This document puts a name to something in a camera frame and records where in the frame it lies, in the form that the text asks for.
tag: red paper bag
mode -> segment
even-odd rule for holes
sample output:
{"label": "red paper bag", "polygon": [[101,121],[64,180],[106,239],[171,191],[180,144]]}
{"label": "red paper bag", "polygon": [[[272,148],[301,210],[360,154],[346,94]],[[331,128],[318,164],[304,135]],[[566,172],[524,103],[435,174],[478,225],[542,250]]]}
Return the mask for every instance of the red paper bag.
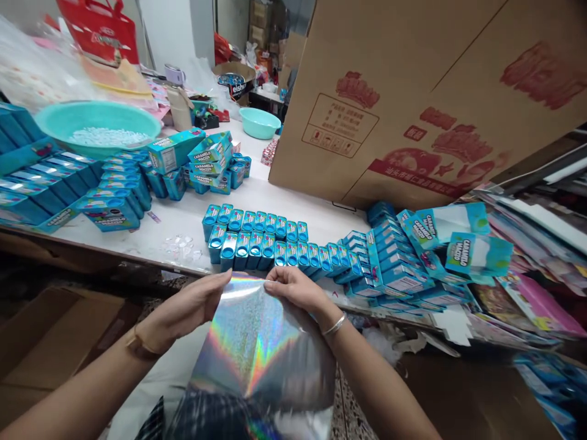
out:
{"label": "red paper bag", "polygon": [[57,0],[57,5],[74,40],[85,55],[118,66],[126,58],[139,64],[135,22],[122,15],[122,0],[114,7],[95,0]]}

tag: white candy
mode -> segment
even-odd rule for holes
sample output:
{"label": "white candy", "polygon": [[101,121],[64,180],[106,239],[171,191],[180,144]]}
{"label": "white candy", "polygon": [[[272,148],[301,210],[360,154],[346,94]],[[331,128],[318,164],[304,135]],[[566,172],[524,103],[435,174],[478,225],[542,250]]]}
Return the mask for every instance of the white candy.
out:
{"label": "white candy", "polygon": [[125,146],[145,141],[149,136],[129,130],[112,130],[110,128],[84,127],[76,130],[69,138],[70,142],[80,145],[116,145]]}

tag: brown box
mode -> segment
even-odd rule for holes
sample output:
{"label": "brown box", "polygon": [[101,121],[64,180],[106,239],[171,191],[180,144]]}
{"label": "brown box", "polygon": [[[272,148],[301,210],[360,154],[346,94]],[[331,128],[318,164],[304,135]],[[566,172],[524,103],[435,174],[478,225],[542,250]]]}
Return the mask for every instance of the brown box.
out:
{"label": "brown box", "polygon": [[264,5],[263,3],[251,0],[249,24],[261,29],[269,29],[271,27],[272,6],[273,4]]}
{"label": "brown box", "polygon": [[317,2],[271,183],[434,207],[585,121],[584,3],[354,5]]}
{"label": "brown box", "polygon": [[267,49],[269,41],[269,30],[262,27],[249,26],[249,41],[257,43],[258,49]]}
{"label": "brown box", "polygon": [[0,430],[106,351],[140,313],[103,293],[42,291],[0,328]]}

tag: bracelet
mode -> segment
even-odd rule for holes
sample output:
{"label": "bracelet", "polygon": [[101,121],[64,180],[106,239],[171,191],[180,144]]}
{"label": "bracelet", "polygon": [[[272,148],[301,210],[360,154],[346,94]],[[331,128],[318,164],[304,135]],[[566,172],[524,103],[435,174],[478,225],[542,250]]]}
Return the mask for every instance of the bracelet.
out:
{"label": "bracelet", "polygon": [[325,332],[323,332],[322,333],[322,336],[328,336],[329,334],[336,333],[342,327],[342,323],[344,322],[344,320],[346,318],[347,317],[343,313],[342,314],[342,317],[336,322],[336,324],[334,324],[330,329],[328,329]]}

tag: blue bowl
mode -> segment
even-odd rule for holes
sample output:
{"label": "blue bowl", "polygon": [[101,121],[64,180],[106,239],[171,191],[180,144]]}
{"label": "blue bowl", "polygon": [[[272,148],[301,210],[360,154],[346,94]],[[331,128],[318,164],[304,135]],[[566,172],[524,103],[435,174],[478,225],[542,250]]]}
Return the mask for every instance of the blue bowl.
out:
{"label": "blue bowl", "polygon": [[272,139],[275,130],[281,127],[279,118],[266,111],[246,107],[239,113],[243,118],[243,130],[254,138]]}
{"label": "blue bowl", "polygon": [[[41,110],[35,121],[43,132],[76,153],[99,160],[123,149],[139,150],[153,142],[161,132],[159,121],[145,110],[108,101],[54,104]],[[144,133],[148,138],[138,145],[82,145],[72,142],[72,134],[86,127],[134,131]]]}

